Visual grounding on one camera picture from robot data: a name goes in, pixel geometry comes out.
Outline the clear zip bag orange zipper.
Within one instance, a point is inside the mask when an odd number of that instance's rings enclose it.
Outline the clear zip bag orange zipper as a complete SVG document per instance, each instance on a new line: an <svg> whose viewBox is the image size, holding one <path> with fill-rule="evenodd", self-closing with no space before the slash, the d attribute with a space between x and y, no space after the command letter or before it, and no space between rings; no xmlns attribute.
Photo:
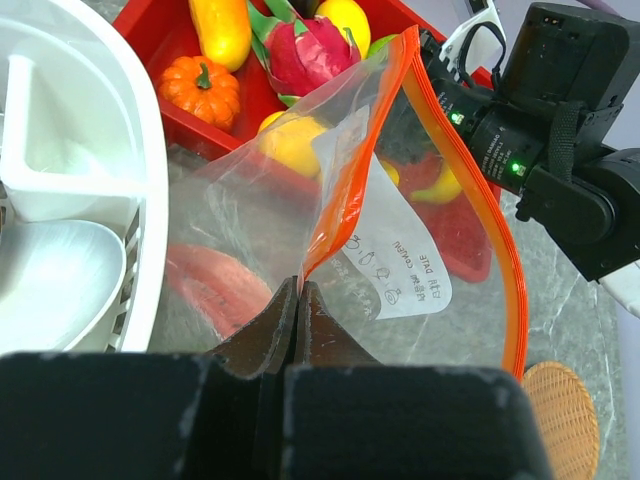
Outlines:
<svg viewBox="0 0 640 480"><path fill-rule="evenodd" d="M173 182L171 244L239 260L272 290L316 282L330 314L392 364L501 366L524 372L523 269L499 202L436 104L411 27L287 113L327 131L312 140L320 173L264 155L255 138ZM489 276L450 274L409 195L450 166L489 238ZM223 340L168 284L166 345L206 351Z"/></svg>

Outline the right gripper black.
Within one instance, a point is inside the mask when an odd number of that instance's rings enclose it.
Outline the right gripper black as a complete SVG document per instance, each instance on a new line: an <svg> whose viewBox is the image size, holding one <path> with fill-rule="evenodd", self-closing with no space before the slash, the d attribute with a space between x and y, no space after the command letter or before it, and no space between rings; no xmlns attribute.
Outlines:
<svg viewBox="0 0 640 480"><path fill-rule="evenodd" d="M603 139L628 93L628 21L608 12L532 3L491 85L466 69L476 21L449 54L428 32L421 57L449 121L485 178L512 193L588 188L577 168L603 156Z"/></svg>

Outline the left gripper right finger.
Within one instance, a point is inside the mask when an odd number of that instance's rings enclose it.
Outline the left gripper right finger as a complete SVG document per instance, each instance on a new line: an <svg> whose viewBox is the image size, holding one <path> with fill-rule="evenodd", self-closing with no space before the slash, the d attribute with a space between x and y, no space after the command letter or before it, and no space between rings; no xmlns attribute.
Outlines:
<svg viewBox="0 0 640 480"><path fill-rule="evenodd" d="M379 365L330 314L318 284L306 282L298 303L294 372Z"/></svg>

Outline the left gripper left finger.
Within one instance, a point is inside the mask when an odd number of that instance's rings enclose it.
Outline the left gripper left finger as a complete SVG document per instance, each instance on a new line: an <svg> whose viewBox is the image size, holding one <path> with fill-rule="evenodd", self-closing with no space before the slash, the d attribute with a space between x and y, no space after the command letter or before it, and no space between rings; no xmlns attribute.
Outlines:
<svg viewBox="0 0 640 480"><path fill-rule="evenodd" d="M297 280L284 280L256 317L212 351L208 383L253 381L270 370L279 371L296 324Z"/></svg>

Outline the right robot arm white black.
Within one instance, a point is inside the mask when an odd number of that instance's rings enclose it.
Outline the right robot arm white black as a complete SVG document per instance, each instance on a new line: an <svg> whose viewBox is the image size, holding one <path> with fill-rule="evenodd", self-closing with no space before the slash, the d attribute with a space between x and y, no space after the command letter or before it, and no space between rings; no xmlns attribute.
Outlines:
<svg viewBox="0 0 640 480"><path fill-rule="evenodd" d="M420 34L443 110L484 177L519 199L580 274L639 311L639 152L604 139L639 75L639 25L613 12L535 2L489 87L467 67L487 5L446 41Z"/></svg>

